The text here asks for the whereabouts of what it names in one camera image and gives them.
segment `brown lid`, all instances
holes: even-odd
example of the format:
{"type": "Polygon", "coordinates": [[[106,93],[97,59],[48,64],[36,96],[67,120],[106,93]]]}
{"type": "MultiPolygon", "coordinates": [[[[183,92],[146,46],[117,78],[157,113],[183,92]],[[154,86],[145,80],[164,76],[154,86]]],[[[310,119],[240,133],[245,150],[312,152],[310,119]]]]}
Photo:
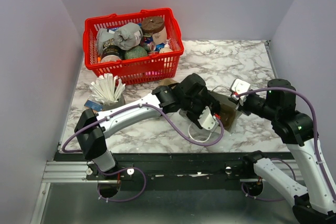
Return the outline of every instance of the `brown lid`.
{"type": "Polygon", "coordinates": [[[145,18],[141,28],[145,34],[156,34],[164,28],[164,20],[159,16],[145,18]]]}

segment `green ball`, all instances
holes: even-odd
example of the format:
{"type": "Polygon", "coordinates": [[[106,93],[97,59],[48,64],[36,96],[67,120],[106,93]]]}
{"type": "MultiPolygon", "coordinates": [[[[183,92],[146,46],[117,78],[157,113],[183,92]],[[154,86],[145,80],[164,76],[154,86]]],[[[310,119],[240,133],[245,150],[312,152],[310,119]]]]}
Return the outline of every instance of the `green ball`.
{"type": "Polygon", "coordinates": [[[147,51],[140,46],[133,47],[125,52],[125,60],[138,59],[146,56],[148,56],[147,51]]]}

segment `marble tabletop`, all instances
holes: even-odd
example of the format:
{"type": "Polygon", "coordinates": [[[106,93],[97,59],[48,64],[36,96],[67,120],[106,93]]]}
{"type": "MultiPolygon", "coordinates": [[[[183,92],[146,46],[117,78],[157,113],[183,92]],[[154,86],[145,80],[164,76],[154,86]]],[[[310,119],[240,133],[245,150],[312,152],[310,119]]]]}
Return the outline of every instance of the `marble tabletop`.
{"type": "MultiPolygon", "coordinates": [[[[197,73],[205,81],[209,90],[224,85],[229,87],[234,79],[240,78],[253,84],[252,88],[265,87],[274,74],[262,41],[237,40],[198,40],[183,41],[185,51],[180,57],[174,80],[180,82],[191,73],[197,73]]],[[[73,96],[66,122],[62,145],[74,133],[76,123],[85,109],[83,106],[91,93],[89,84],[96,75],[86,69],[84,63],[73,96]]],[[[126,86],[126,103],[133,102],[150,93],[158,82],[126,86]]],[[[216,92],[227,94],[218,87],[216,92]]],[[[189,121],[178,113],[169,115],[170,119],[187,134],[189,121]]],[[[216,139],[216,134],[209,142],[216,139]]],[[[255,115],[242,115],[237,120],[235,132],[226,132],[222,140],[211,147],[201,147],[182,139],[163,117],[148,119],[127,127],[106,140],[108,149],[115,153],[176,153],[176,152],[264,152],[288,151],[281,139],[271,129],[270,122],[255,115]]],[[[72,140],[69,150],[79,149],[72,140]]]]}

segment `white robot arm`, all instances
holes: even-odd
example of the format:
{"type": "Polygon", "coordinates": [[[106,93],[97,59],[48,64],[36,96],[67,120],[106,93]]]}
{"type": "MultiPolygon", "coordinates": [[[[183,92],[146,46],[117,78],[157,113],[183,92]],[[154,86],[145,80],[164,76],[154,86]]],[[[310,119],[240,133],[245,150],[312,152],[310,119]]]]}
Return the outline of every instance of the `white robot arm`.
{"type": "Polygon", "coordinates": [[[295,110],[298,95],[295,89],[281,79],[271,80],[268,88],[255,91],[250,90],[249,83],[236,79],[230,89],[237,109],[271,120],[273,129],[296,160],[306,187],[287,176],[266,157],[252,160],[255,174],[283,195],[300,223],[334,223],[336,185],[323,158],[313,127],[316,123],[295,110]],[[268,91],[266,99],[255,95],[259,91],[268,91]]]}

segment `red plastic basket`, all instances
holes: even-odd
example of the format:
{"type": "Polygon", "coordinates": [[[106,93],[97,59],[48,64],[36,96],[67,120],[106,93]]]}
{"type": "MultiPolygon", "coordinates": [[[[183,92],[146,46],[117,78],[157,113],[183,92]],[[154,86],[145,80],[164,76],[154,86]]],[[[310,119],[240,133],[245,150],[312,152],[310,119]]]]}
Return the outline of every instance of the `red plastic basket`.
{"type": "Polygon", "coordinates": [[[169,8],[141,10],[139,13],[89,18],[85,21],[83,34],[83,50],[85,66],[97,76],[112,73],[121,78],[126,85],[161,80],[174,77],[180,56],[184,48],[181,40],[181,31],[173,12],[169,8]],[[164,19],[167,37],[173,52],[156,54],[139,59],[120,60],[116,62],[98,63],[96,49],[96,35],[100,28],[115,28],[129,22],[140,23],[151,16],[161,16],[164,19]]]}

